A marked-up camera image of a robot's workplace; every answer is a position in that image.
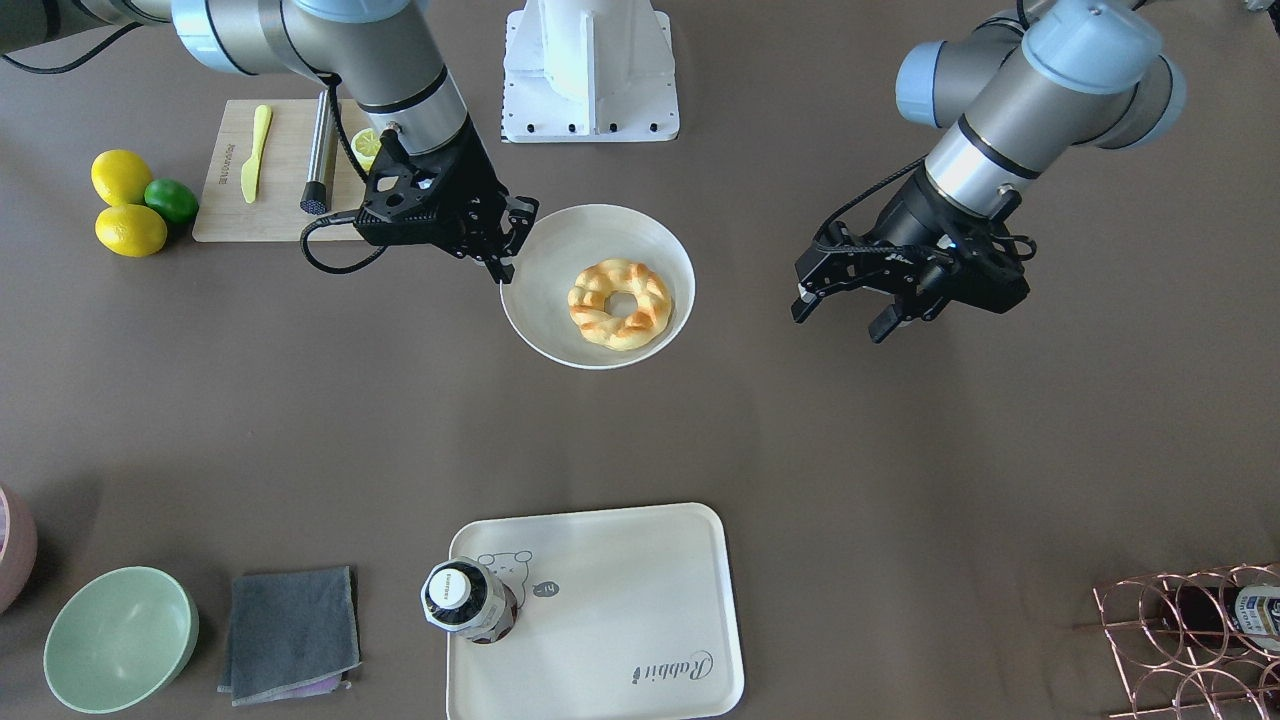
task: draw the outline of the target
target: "white bottle label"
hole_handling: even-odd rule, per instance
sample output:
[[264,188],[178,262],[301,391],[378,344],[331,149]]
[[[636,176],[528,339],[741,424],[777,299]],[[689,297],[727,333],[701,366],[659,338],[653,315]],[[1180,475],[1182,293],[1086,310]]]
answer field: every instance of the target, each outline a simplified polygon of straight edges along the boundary
[[1251,585],[1235,598],[1240,632],[1262,650],[1280,652],[1280,588]]

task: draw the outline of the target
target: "bottle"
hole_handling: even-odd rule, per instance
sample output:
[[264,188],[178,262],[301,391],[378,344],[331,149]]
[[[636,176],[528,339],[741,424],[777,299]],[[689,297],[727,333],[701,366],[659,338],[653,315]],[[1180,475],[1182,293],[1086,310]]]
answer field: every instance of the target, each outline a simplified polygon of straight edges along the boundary
[[[1183,616],[1183,626],[1197,642],[1207,647],[1219,646],[1225,632],[1230,633],[1228,647],[1243,647],[1243,634],[1257,647],[1280,653],[1280,587],[1225,585],[1221,614],[1215,600],[1216,591],[1217,588],[1181,585],[1170,598]],[[1228,628],[1222,628],[1224,615]],[[1165,624],[1169,628],[1176,626],[1167,607]]]
[[470,557],[454,557],[431,569],[421,594],[422,611],[433,625],[474,643],[498,642],[516,624],[516,593]]

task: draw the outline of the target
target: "bagel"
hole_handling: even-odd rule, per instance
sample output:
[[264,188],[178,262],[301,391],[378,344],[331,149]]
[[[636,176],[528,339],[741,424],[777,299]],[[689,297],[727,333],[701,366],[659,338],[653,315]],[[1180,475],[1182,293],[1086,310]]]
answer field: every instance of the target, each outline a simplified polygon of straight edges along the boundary
[[[636,311],[626,318],[611,315],[604,304],[616,292],[634,295]],[[667,328],[671,295],[662,278],[643,263],[609,258],[582,270],[573,281],[568,314],[589,342],[609,350],[635,350]]]

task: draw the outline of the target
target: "brown tabletop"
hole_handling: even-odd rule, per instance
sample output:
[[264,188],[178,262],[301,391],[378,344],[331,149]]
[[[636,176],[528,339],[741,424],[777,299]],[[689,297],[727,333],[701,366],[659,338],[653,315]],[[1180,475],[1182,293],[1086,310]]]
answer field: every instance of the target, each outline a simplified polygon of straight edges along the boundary
[[[68,76],[0,67],[0,479],[41,536],[0,616],[0,717],[76,716],[45,687],[45,634],[124,565],[182,580],[202,634],[122,717],[443,716],[444,635],[417,591],[481,518],[714,507],[741,719],[1120,710],[1105,641],[1073,629],[1097,621],[1094,583],[1280,560],[1265,17],[1143,10],[1185,70],[1181,120],[1143,149],[1071,150],[1033,186],[1012,218],[1039,242],[1021,306],[952,306],[873,346],[883,296],[795,325],[792,263],[829,210],[940,137],[895,109],[905,53],[998,3],[657,3],[684,127],[635,146],[499,142],[502,28],[521,5],[430,10],[500,178],[544,214],[641,210],[696,269],[684,333],[623,370],[535,354],[486,273],[430,247],[334,278],[293,243],[177,238],[143,260],[97,243],[95,155],[131,147],[198,190],[227,100],[315,97],[303,79],[214,73],[168,28]],[[233,711],[214,692],[230,580],[340,564],[360,585],[352,689]]]

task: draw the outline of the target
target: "folded gray towel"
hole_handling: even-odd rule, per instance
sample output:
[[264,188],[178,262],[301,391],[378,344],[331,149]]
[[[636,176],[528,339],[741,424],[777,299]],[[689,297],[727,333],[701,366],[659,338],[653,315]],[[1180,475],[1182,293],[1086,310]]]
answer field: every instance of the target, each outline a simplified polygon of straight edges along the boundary
[[360,665],[351,568],[244,575],[232,583],[218,692],[256,705],[333,691]]

